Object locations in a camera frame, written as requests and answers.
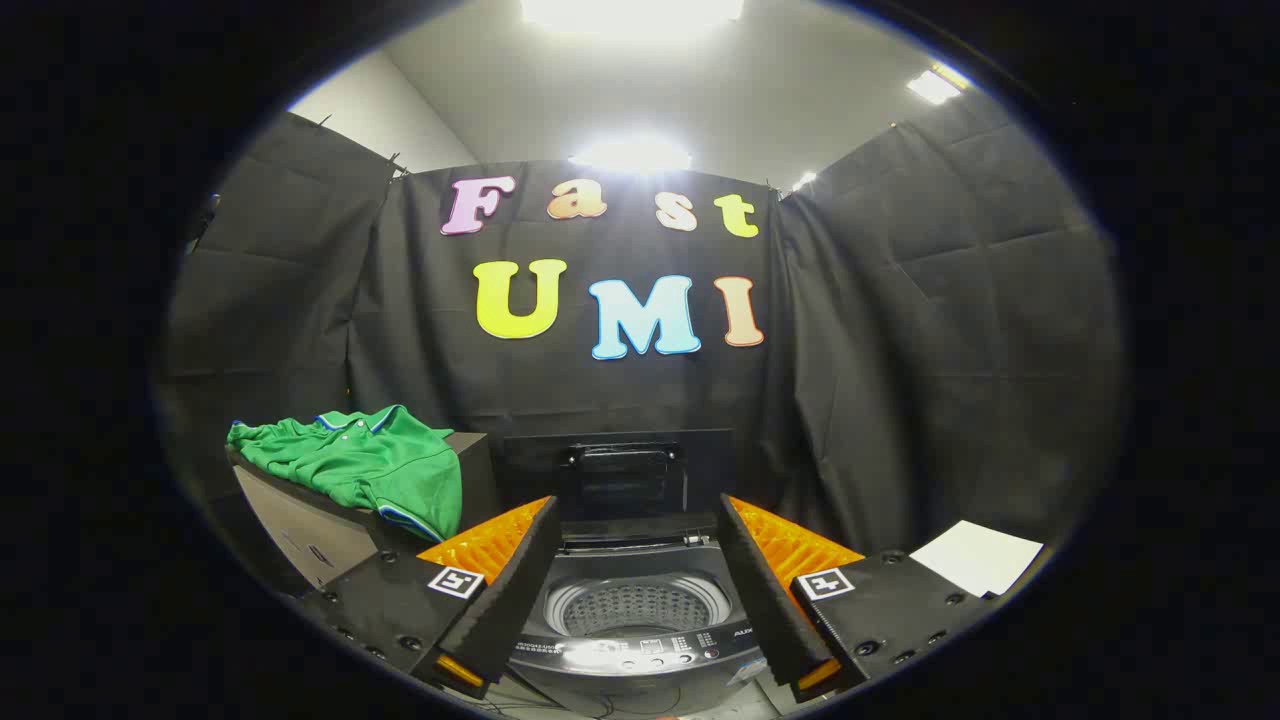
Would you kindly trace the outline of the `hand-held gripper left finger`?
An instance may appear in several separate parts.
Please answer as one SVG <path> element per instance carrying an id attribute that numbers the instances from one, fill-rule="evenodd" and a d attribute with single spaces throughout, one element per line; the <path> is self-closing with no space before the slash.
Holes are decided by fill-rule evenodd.
<path id="1" fill-rule="evenodd" d="M 306 594 L 305 616 L 394 670 L 484 700 L 561 546 L 547 496 L 420 553 L 385 550 Z"/>

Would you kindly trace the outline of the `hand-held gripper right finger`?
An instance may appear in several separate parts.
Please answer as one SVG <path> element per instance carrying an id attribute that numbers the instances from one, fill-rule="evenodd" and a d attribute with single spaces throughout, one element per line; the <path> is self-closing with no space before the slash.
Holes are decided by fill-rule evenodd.
<path id="1" fill-rule="evenodd" d="M 717 539 L 771 673 L 797 702 L 918 664 L 997 609 L 904 552 L 864 556 L 730 495 Z"/>

